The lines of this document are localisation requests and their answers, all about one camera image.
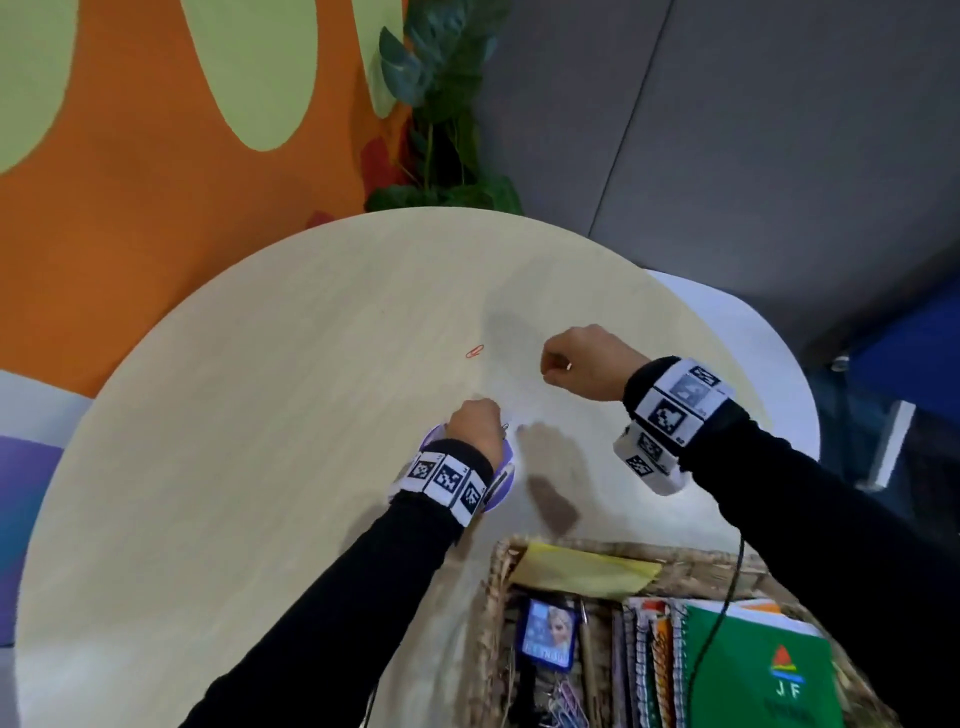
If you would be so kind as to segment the person's right hand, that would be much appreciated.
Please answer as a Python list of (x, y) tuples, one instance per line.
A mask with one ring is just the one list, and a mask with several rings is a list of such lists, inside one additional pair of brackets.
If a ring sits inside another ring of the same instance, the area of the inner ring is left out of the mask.
[(599, 403), (623, 399), (631, 377), (651, 360), (599, 324), (572, 326), (550, 337), (544, 347), (570, 347), (575, 353), (575, 384), (559, 388)]

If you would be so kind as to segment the person's left hand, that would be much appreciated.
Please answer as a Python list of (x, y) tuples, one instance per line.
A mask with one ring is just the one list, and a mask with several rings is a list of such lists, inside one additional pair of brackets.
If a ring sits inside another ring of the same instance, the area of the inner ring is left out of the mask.
[(446, 438), (473, 447), (494, 470), (503, 461), (504, 431), (501, 410), (488, 397), (466, 399), (445, 424)]

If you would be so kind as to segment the person's right forearm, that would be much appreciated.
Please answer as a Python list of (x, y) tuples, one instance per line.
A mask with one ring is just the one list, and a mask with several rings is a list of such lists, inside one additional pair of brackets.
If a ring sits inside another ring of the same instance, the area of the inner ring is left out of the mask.
[(724, 403), (679, 463), (904, 728), (960, 728), (960, 563)]

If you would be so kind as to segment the person's left forearm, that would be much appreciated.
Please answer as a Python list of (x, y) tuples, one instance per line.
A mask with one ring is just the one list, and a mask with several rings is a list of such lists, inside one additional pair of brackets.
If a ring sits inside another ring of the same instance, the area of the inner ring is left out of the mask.
[[(488, 486), (495, 470), (472, 446), (434, 441)], [(465, 528), (424, 494), (386, 512), (282, 614), (179, 728), (358, 728), (435, 573)]]

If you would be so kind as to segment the purple round container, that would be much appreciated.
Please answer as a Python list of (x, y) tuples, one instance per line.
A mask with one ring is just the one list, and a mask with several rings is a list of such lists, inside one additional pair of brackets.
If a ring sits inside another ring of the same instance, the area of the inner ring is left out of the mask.
[[(432, 442), (446, 437), (447, 425), (439, 423), (426, 433), (419, 444), (419, 449), (424, 451)], [(483, 501), (483, 513), (489, 513), (501, 504), (509, 495), (515, 481), (518, 455), (514, 448), (513, 431), (511, 423), (507, 437), (503, 439), (503, 461), (494, 473), (494, 479), (488, 488)]]

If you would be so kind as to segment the white marker wristband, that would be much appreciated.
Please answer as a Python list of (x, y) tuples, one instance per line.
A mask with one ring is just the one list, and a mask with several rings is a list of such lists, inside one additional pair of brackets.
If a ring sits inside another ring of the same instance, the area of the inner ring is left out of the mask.
[(490, 486), (476, 470), (449, 454), (421, 451), (388, 491), (391, 503), (401, 492), (425, 495), (446, 508), (464, 529), (486, 503)]

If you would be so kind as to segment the white marker wrist tracker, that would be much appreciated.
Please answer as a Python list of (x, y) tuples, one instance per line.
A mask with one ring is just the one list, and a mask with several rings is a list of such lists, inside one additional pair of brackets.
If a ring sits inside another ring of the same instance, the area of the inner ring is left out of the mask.
[(690, 445), (704, 425), (731, 400), (735, 389), (691, 358), (679, 359), (655, 381), (630, 423), (613, 444), (617, 457), (655, 494), (672, 496), (690, 477), (678, 451)]

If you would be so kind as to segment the white round side table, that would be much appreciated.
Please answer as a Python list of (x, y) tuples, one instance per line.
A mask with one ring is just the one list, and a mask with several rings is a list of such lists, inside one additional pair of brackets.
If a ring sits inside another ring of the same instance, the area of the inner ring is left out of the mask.
[(770, 418), (767, 430), (819, 460), (821, 425), (810, 383), (774, 327), (750, 304), (727, 292), (669, 273), (650, 274), (724, 343)]

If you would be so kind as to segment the wicker basket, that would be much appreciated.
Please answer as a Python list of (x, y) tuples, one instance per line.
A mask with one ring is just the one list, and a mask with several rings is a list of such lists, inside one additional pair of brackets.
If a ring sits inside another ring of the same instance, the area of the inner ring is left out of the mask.
[[(471, 622), (476, 638), (475, 657), (465, 671), (468, 686), (465, 723), (468, 728), (500, 728), (506, 718), (508, 699), (517, 695), (519, 678), (510, 676), (510, 644), (517, 637), (521, 618), (519, 585), (512, 583), (513, 571), (533, 544), (544, 540), (513, 536), (499, 540), (491, 553), (484, 586), (484, 602)], [(734, 575), (735, 553), (666, 546), (635, 541), (560, 539), (552, 546), (576, 552), (621, 557), (635, 562), (661, 565), (660, 572), (645, 586), (644, 597), (716, 599), (724, 597)], [(789, 617), (816, 627), (821, 622), (784, 588), (770, 573), (762, 559), (745, 557), (735, 596), (771, 598)], [(826, 636), (832, 650), (835, 684), (845, 728), (902, 728), (894, 710), (879, 698), (862, 671), (831, 635)]]

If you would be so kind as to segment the blue picture card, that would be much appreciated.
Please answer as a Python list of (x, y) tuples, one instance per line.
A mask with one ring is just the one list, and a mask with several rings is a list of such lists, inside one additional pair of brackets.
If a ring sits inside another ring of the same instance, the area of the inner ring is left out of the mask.
[(517, 630), (521, 656), (548, 670), (569, 674), (574, 665), (580, 615), (575, 609), (528, 598)]

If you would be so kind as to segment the green potted plant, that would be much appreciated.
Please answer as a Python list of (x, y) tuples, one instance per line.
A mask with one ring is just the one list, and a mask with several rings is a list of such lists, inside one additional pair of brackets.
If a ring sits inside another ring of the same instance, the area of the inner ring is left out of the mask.
[(411, 111), (397, 166), (404, 177), (366, 197), (366, 213), (465, 208), (524, 214), (509, 176), (479, 158), (474, 101), (513, 0), (408, 0), (403, 33), (380, 31), (380, 70)]

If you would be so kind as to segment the pile of coloured paper clips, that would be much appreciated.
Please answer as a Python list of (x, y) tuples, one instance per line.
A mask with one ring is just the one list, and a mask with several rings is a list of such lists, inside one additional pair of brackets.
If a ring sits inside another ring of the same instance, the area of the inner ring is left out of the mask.
[(567, 678), (552, 686), (546, 707), (546, 718), (539, 728), (591, 728), (590, 721)]

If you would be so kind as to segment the orange spiral notebook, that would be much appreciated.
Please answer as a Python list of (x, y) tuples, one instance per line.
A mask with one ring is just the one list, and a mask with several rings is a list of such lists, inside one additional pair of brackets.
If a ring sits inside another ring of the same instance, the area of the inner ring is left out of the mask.
[(653, 671), (656, 726), (676, 728), (672, 624), (666, 609), (655, 611), (649, 619), (649, 625), (648, 646)]

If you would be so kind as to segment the grey chair leg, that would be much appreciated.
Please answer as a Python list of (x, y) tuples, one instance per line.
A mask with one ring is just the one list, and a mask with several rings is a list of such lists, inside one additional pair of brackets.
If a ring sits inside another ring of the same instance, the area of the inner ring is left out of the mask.
[(857, 490), (876, 493), (889, 486), (916, 411), (916, 404), (902, 399), (889, 407), (868, 475), (856, 483)]

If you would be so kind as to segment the green spiral notebook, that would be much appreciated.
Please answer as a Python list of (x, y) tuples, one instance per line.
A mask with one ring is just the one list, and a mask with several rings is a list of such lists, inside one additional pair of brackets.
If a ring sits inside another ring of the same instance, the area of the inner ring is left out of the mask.
[(676, 728), (844, 728), (833, 650), (782, 613), (676, 600)]

